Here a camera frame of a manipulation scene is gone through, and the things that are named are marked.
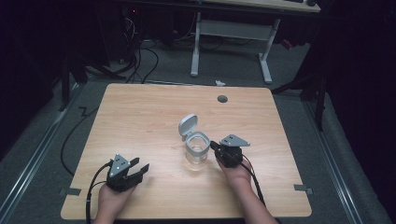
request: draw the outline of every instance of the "gray carpet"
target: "gray carpet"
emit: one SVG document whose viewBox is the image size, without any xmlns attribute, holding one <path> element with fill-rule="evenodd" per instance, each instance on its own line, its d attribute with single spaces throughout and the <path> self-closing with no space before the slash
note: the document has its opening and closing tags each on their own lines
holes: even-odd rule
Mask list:
<svg viewBox="0 0 396 224">
<path fill-rule="evenodd" d="M 154 50 L 159 56 L 157 68 L 148 78 L 148 82 L 156 81 L 187 83 L 195 85 L 216 85 L 220 80 L 227 86 L 279 87 L 293 80 L 301 61 L 309 46 L 286 50 L 274 45 L 268 57 L 270 71 L 274 83 L 271 86 L 263 83 L 257 53 L 262 42 L 247 45 L 223 44 L 216 50 L 216 43 L 204 43 L 201 51 L 200 74 L 190 77 L 192 46 L 174 45 L 172 48 L 158 44 Z M 153 46 L 153 42 L 144 43 L 143 47 Z M 142 50 L 142 64 L 139 75 L 143 76 L 155 64 L 155 56 L 147 50 Z M 68 188 L 72 177 L 61 165 L 60 154 L 64 139 L 73 127 L 84 117 L 81 106 L 87 108 L 87 113 L 99 106 L 108 83 L 121 82 L 103 76 L 90 76 L 90 81 L 82 88 L 81 94 L 70 105 L 59 131 L 53 138 L 49 152 L 45 156 L 32 182 L 21 197 L 8 223 L 84 223 L 84 221 L 66 221 L 60 217 L 64 203 L 61 189 Z M 12 190 L 19 174 L 32 157 L 44 133 L 56 118 L 61 105 L 60 88 L 55 90 L 53 100 L 40 110 L 31 121 L 29 127 L 21 135 L 14 148 L 0 163 L 1 192 L 3 202 Z M 349 223 L 345 209 L 334 187 L 328 167 L 320 149 L 315 127 L 310 123 L 298 91 L 287 91 L 275 95 L 276 106 L 282 119 L 290 147 L 297 162 L 303 182 L 313 190 L 308 195 L 313 213 L 310 217 L 281 218 L 282 223 Z M 331 101 L 327 99 L 324 114 L 324 130 L 334 157 L 340 165 L 351 194 L 360 209 L 363 223 L 390 223 L 381 204 L 377 201 L 370 183 L 356 161 L 350 146 L 345 139 L 341 126 L 332 111 Z M 94 115 L 85 119 L 70 135 L 64 148 L 64 161 L 75 171 L 79 157 L 89 135 Z M 133 221 L 132 223 L 243 223 L 242 220 L 156 220 Z"/>
</svg>

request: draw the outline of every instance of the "desk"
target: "desk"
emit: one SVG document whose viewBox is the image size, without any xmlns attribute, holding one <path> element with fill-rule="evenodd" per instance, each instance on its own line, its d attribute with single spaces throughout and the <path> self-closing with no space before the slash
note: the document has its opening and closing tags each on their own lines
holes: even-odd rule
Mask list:
<svg viewBox="0 0 396 224">
<path fill-rule="evenodd" d="M 227 96 L 228 102 L 220 103 L 219 95 Z M 127 160 L 139 157 L 136 169 L 150 164 L 119 218 L 242 217 L 213 150 L 200 170 L 187 166 L 178 124 L 191 113 L 198 116 L 195 131 L 210 140 L 218 142 L 233 133 L 250 142 L 243 153 L 252 162 L 275 217 L 311 214 L 305 192 L 294 190 L 295 184 L 303 183 L 268 89 L 110 84 L 71 184 L 81 193 L 66 197 L 62 218 L 85 218 L 92 177 L 116 153 Z M 106 180 L 106 170 L 98 176 L 101 180 Z M 92 192 L 92 217 L 99 188 Z"/>
<path fill-rule="evenodd" d="M 230 4 L 236 6 L 246 7 L 265 7 L 277 10 L 290 10 L 299 12 L 320 12 L 320 7 L 315 5 L 310 7 L 306 4 L 306 1 L 302 3 L 294 3 L 283 0 L 206 0 L 206 2 Z M 274 42 L 277 28 L 279 26 L 280 19 L 276 19 L 272 25 L 257 25 L 257 24 L 246 24 L 239 22 L 227 22 L 227 21 L 212 21 L 212 20 L 201 20 L 201 13 L 197 13 L 197 21 L 195 28 L 195 45 L 192 54 L 191 62 L 191 76 L 197 77 L 199 70 L 199 42 L 201 35 L 219 35 L 226 37 L 237 37 L 255 40 L 265 40 L 266 45 L 262 49 L 262 53 L 259 53 L 259 61 L 262 67 L 262 75 L 266 84 L 272 83 L 271 74 L 267 64 L 267 57 L 270 52 L 270 48 Z"/>
</svg>

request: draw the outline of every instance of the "hand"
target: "hand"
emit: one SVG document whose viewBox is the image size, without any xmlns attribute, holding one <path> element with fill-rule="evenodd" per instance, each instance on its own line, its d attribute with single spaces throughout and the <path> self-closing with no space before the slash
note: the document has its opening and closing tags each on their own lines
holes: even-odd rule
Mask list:
<svg viewBox="0 0 396 224">
<path fill-rule="evenodd" d="M 94 224 L 113 223 L 135 188 L 117 192 L 104 184 L 99 190 L 98 213 Z"/>
<path fill-rule="evenodd" d="M 242 163 L 251 170 L 248 161 L 243 160 Z M 244 167 L 237 165 L 235 168 L 225 168 L 221 162 L 218 161 L 218 164 L 233 191 L 237 193 L 245 188 L 251 189 L 251 175 Z"/>
</svg>

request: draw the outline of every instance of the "wrist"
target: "wrist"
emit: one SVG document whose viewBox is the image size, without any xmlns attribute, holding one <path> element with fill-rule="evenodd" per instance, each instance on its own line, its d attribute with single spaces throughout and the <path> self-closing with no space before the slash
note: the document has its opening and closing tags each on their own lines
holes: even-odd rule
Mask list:
<svg viewBox="0 0 396 224">
<path fill-rule="evenodd" d="M 98 212 L 93 224 L 112 224 L 116 218 L 110 214 Z"/>
</svg>

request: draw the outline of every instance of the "flip-top lid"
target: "flip-top lid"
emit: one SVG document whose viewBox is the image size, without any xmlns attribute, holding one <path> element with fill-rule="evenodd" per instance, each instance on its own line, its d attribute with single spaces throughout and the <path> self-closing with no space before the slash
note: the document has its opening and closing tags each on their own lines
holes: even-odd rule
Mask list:
<svg viewBox="0 0 396 224">
<path fill-rule="evenodd" d="M 178 132 L 181 136 L 186 137 L 192 130 L 197 126 L 198 117 L 194 114 L 188 115 L 186 118 L 182 119 L 178 124 Z"/>
</svg>

